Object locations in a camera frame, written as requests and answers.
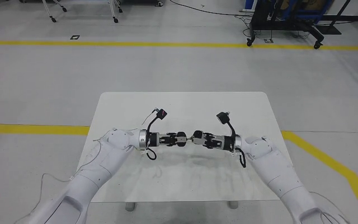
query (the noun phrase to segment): caster wheel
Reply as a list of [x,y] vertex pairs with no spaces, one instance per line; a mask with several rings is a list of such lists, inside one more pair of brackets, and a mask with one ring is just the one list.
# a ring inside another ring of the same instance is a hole
[[317,49],[320,48],[321,46],[322,46],[321,42],[316,41],[315,44],[314,44],[314,46],[313,46],[313,48],[317,50]]
[[249,39],[249,38],[247,38],[246,40],[247,40],[247,44],[246,44],[246,45],[247,45],[247,46],[251,46],[253,41],[251,41],[251,39]]

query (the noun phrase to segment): white cable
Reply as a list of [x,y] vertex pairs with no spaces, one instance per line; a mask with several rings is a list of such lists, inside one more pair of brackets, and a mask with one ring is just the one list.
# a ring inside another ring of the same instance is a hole
[[[142,126],[142,125],[145,123],[145,121],[155,112],[155,110],[156,110],[156,108],[146,117],[146,119],[143,121],[143,123],[142,123],[140,126]],[[59,182],[63,182],[63,183],[64,183],[64,182],[69,182],[69,181],[73,180],[73,178],[78,174],[78,172],[81,170],[82,167],[87,166],[88,164],[90,164],[91,162],[93,162],[93,161],[99,156],[99,154],[100,154],[100,152],[101,152],[101,150],[102,150],[102,143],[101,143],[100,140],[101,140],[108,132],[106,132],[101,138],[93,140],[94,142],[99,142],[99,144],[100,144],[100,149],[98,150],[97,155],[96,155],[90,162],[88,162],[88,163],[83,164],[82,166],[80,166],[80,167],[77,169],[77,171],[75,172],[75,174],[74,174],[73,176],[71,176],[68,180],[60,180],[60,179],[56,178],[55,176],[53,176],[52,174],[49,174],[49,173],[47,173],[47,172],[44,173],[44,174],[42,175],[42,177],[41,177],[41,186],[40,186],[40,197],[39,197],[39,201],[36,203],[36,205],[35,205],[34,208],[31,210],[30,213],[28,213],[27,215],[25,215],[25,216],[19,218],[19,219],[16,220],[13,224],[16,224],[18,221],[20,221],[20,220],[26,218],[27,216],[31,215],[31,214],[34,212],[34,210],[38,207],[38,205],[40,204],[40,202],[41,202],[41,197],[42,197],[42,194],[43,194],[43,184],[44,184],[44,176],[45,176],[45,175],[49,175],[49,176],[51,176],[52,178],[54,178],[55,180],[57,180],[57,181],[59,181]]]
[[42,175],[42,177],[41,177],[41,187],[40,187],[40,197],[39,197],[39,201],[36,203],[36,205],[35,205],[34,208],[31,210],[30,213],[28,213],[27,215],[25,215],[25,216],[19,218],[19,219],[16,220],[13,224],[16,224],[18,221],[20,221],[20,220],[26,218],[27,216],[31,215],[31,214],[34,212],[34,210],[38,207],[38,205],[40,204],[41,197],[42,197],[42,195],[43,195],[43,185],[44,185],[44,176],[45,176],[45,175],[49,175],[49,176],[51,176],[53,179],[55,179],[55,180],[57,180],[57,181],[59,181],[59,182],[63,182],[63,183],[70,181],[70,180],[60,180],[60,179],[54,177],[52,174],[49,174],[49,173],[47,173],[47,172],[44,173],[44,174]]
[[[342,213],[342,215],[344,215],[345,217],[346,217],[346,215],[336,206],[336,204],[334,204],[331,200],[329,200],[328,198],[326,198],[325,196],[323,196],[323,195],[321,195],[321,194],[319,194],[319,193],[317,193],[317,192],[310,192],[310,193],[312,193],[312,194],[316,194],[316,195],[318,195],[318,196],[321,196],[322,198],[324,198],[324,199],[326,199],[327,201],[329,201],[335,208],[337,208],[338,209],[338,211],[339,212],[341,212]],[[332,215],[330,215],[330,214],[328,214],[328,213],[326,213],[326,212],[322,212],[321,213],[321,220],[322,220],[322,215],[328,215],[328,216],[330,216],[331,218],[333,218],[337,223],[339,223]],[[350,223],[347,219],[345,219],[344,217],[342,217],[340,214],[338,214],[346,223]]]

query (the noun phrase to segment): black equipment stand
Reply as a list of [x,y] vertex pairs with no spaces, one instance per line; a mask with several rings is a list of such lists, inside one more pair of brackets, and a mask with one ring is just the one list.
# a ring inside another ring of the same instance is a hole
[[255,30],[291,30],[291,31],[303,31],[309,32],[314,36],[317,41],[314,44],[314,48],[318,49],[324,36],[316,30],[312,25],[304,20],[295,18],[295,15],[300,8],[303,0],[298,0],[294,9],[290,14],[290,18],[285,21],[276,21],[277,14],[282,6],[284,0],[277,0],[276,8],[272,14],[271,20],[267,20],[270,13],[271,2],[267,0],[258,0],[255,8],[255,12],[252,16],[252,20],[249,25],[250,38],[247,38],[247,46],[251,46],[255,41]]
[[335,28],[333,25],[340,18],[340,16],[342,15],[343,11],[348,6],[350,1],[351,0],[347,0],[345,2],[345,4],[342,6],[341,10],[338,12],[337,16],[335,17],[335,19],[331,22],[331,24],[329,26],[316,26],[317,30],[319,30],[319,32],[321,32],[321,34],[342,35],[342,33],[339,30],[337,30],[337,28]]

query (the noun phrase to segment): black cord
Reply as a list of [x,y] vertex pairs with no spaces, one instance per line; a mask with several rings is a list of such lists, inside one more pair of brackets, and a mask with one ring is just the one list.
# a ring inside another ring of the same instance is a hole
[[[336,23],[336,24],[334,24],[334,25],[338,25],[338,24],[351,24],[352,22],[354,22],[354,21],[338,22],[338,23]],[[316,25],[314,25],[314,26],[328,26],[328,25],[330,25],[330,24],[316,24]]]
[[148,125],[148,128],[147,128],[147,134],[146,134],[146,139],[147,139],[147,142],[145,144],[147,144],[147,148],[146,150],[149,150],[151,151],[153,154],[154,154],[154,157],[150,157],[149,153],[147,152],[147,156],[150,160],[156,160],[157,159],[157,154],[151,150],[148,146],[149,146],[149,133],[150,133],[150,126],[152,126],[152,124],[158,119],[158,116],[156,116]]
[[150,157],[149,153],[147,153],[147,156],[150,160],[156,160],[157,159],[157,154],[151,150],[150,148],[147,148],[147,150],[151,151],[153,154],[154,154],[154,158],[153,157]]
[[228,125],[229,125],[229,127],[231,129],[231,132],[232,132],[231,137],[234,138],[234,142],[235,142],[236,132],[235,132],[234,128],[232,127],[232,125],[230,124],[230,122],[228,122]]
[[209,12],[209,11],[205,11],[205,10],[200,10],[198,8],[193,8],[193,7],[190,7],[190,6],[186,6],[185,4],[179,4],[177,2],[174,2],[173,0],[170,0],[172,3],[174,4],[177,4],[179,6],[184,6],[184,7],[187,7],[187,8],[191,8],[192,10],[197,10],[197,11],[200,11],[200,12],[206,12],[206,13],[210,13],[210,14],[216,14],[216,15],[224,15],[224,16],[251,16],[251,15],[239,15],[239,14],[228,14],[228,13],[219,13],[219,12]]
[[243,168],[246,168],[246,158],[245,158],[245,154],[244,152],[241,150],[241,148],[239,148],[239,151],[241,153],[240,155],[240,163],[242,165]]
[[305,35],[300,35],[300,31],[297,31],[297,35],[293,35],[294,38],[301,38],[301,39],[307,39],[309,37],[310,33]]

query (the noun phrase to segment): silver metal ring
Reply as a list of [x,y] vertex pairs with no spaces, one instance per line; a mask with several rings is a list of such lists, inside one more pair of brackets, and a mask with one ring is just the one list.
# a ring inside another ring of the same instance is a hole
[[139,131],[139,149],[145,150],[147,148],[147,130],[142,129]]
[[241,148],[241,137],[239,135],[235,136],[234,148]]

